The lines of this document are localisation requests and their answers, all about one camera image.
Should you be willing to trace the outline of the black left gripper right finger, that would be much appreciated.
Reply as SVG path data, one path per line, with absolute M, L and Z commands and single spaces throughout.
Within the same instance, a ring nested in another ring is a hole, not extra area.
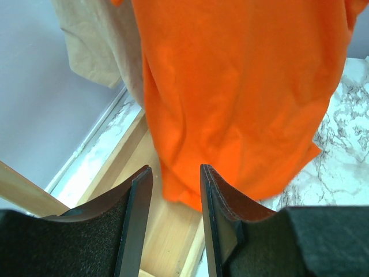
M 201 202 L 210 276 L 367 276 L 368 207 L 276 212 L 203 164 Z

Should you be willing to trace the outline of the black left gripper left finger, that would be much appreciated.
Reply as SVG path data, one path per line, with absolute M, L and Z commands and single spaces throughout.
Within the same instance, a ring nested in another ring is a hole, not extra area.
M 59 216 L 1 211 L 2 276 L 138 276 L 152 169 Z

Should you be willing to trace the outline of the orange t-shirt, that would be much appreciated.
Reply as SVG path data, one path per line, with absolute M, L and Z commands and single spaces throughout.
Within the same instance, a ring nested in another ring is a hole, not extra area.
M 254 200 L 313 143 L 367 1 L 133 1 L 162 193 L 200 211 L 200 165 Z

